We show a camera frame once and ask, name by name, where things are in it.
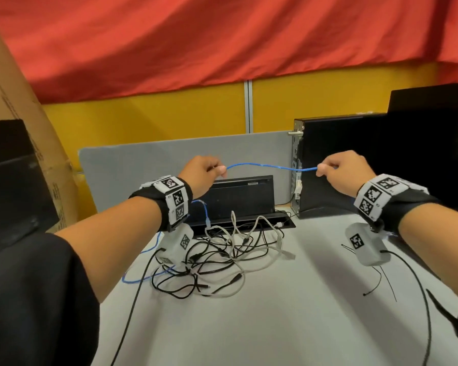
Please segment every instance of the hand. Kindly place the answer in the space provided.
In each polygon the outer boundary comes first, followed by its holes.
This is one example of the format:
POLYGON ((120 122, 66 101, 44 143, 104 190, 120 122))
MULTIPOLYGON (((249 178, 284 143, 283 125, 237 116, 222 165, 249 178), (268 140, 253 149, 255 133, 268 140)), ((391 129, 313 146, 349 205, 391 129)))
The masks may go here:
POLYGON ((340 193, 356 197, 364 183, 375 177, 364 156, 353 150, 328 156, 318 164, 317 177, 326 176, 340 193))
POLYGON ((198 199, 209 190, 216 178, 226 178, 227 172, 219 159, 197 155, 187 163, 179 176, 190 185, 193 198, 198 199))

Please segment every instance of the finger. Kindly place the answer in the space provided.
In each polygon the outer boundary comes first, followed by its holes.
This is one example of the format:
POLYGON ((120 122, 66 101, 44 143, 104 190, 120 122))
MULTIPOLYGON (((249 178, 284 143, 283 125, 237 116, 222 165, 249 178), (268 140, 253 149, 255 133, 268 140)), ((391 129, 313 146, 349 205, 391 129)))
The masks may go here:
POLYGON ((203 165, 206 169, 211 169, 214 167, 218 167, 222 165, 221 161, 219 158, 216 157, 204 157, 203 158, 203 165))
POLYGON ((323 161, 322 164, 327 164, 327 165, 340 165, 342 160, 344 159, 346 152, 342 153, 335 153, 331 154, 330 156, 326 157, 323 161))
POLYGON ((327 165, 327 164, 324 164, 324 163, 320 163, 320 164, 318 164, 318 170, 316 172, 316 176, 317 177, 321 177, 321 176, 328 177, 333 172, 336 172, 334 167, 332 167, 330 165, 327 165))
POLYGON ((216 178, 218 178, 219 176, 222 176, 223 174, 227 173, 227 168, 224 165, 220 165, 220 166, 217 166, 215 168, 212 168, 207 173, 215 181, 216 178))

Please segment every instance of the person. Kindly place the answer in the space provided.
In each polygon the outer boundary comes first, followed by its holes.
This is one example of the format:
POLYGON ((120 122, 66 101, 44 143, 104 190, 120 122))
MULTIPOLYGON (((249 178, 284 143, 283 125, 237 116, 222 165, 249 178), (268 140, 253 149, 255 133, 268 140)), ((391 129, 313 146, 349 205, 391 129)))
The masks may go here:
MULTIPOLYGON (((317 175, 354 197, 375 177, 353 151, 327 157, 317 175)), ((219 159, 195 157, 179 178, 197 198, 219 176, 226 177, 219 159)), ((135 196, 55 234, 32 235, 0 251, 0 364, 90 364, 98 345, 99 303, 162 220, 158 203, 135 196)), ((423 204, 408 212, 398 229, 458 295, 458 212, 423 204)))

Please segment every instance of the person's left hand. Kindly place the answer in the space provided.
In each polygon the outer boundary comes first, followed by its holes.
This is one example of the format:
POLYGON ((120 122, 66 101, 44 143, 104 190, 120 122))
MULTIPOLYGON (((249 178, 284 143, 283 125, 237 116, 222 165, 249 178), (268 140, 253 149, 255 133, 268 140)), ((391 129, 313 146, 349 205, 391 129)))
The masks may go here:
POLYGON ((215 157, 197 155, 187 163, 179 176, 190 185, 193 198, 198 199, 209 190, 216 178, 227 177, 227 169, 215 157))

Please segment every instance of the black shirt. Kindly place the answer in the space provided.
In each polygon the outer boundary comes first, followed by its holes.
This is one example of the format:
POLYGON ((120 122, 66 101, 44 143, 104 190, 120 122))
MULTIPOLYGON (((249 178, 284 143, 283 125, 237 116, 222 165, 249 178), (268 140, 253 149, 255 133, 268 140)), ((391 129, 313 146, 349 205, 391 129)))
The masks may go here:
MULTIPOLYGON (((458 319, 438 309, 458 336, 458 319)), ((98 301, 65 240, 36 234, 0 251, 0 365, 90 365, 98 320, 98 301)))

